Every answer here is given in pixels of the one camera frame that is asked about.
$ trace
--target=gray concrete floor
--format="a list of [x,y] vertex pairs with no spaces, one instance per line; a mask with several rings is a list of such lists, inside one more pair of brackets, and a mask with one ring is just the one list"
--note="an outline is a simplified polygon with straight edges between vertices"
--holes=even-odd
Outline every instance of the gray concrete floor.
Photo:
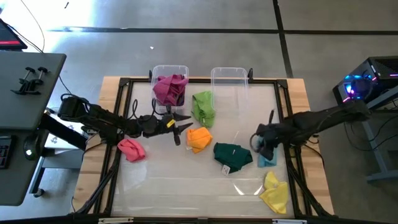
[[[25,3],[44,30],[61,26],[277,28],[272,0],[25,0]],[[398,30],[395,0],[279,0],[279,6],[285,29]],[[40,31],[20,1],[6,1],[1,18],[42,46]],[[312,110],[335,105],[333,86],[368,56],[398,55],[398,35],[287,35],[286,40],[293,76],[305,79]],[[92,102],[98,99],[105,75],[147,75],[158,64],[184,64],[191,75],[199,76],[210,75],[213,67],[252,67],[255,77],[286,77],[277,34],[45,31],[45,42],[45,52],[67,54],[61,74],[65,84],[74,94]],[[58,83],[49,106],[59,106],[59,96],[64,92]],[[350,147],[342,126],[322,133],[320,142],[336,214],[343,218],[398,223],[398,182],[365,181],[368,174],[378,169],[373,155]],[[20,207],[0,207],[0,220],[68,213],[76,179],[76,172],[46,170],[40,187],[49,195],[42,198],[27,195]]]

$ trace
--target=orange cloth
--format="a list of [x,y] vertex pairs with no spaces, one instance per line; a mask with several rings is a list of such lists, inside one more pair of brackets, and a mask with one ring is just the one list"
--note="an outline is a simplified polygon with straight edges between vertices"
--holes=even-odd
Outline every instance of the orange cloth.
[[210,145],[213,136],[205,127],[187,130],[187,146],[192,147],[194,153],[198,153]]

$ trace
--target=light blue cloth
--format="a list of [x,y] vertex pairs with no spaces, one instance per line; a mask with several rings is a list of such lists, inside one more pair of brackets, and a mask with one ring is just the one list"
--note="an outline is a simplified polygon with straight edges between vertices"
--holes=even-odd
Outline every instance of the light blue cloth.
[[[263,137],[259,137],[257,139],[257,148],[259,148],[262,140]],[[257,158],[257,166],[258,167],[276,166],[276,160],[277,160],[277,153],[275,152],[275,150],[274,150],[274,157],[272,158],[272,160],[268,160],[264,156],[259,154],[259,157]]]

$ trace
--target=yellow cloth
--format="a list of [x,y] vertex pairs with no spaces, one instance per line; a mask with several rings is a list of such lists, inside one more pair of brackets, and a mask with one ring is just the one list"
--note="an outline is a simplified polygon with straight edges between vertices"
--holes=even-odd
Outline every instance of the yellow cloth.
[[204,150],[212,139],[213,136],[205,127],[187,130],[187,145],[192,147],[194,153]]
[[267,173],[264,181],[264,191],[260,198],[278,214],[286,214],[288,188],[286,182],[279,182],[273,171]]

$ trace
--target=keyboard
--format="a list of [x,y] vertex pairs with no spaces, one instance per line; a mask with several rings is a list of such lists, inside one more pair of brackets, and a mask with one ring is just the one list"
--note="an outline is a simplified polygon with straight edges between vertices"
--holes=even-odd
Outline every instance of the keyboard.
[[15,136],[0,136],[0,169],[7,169]]

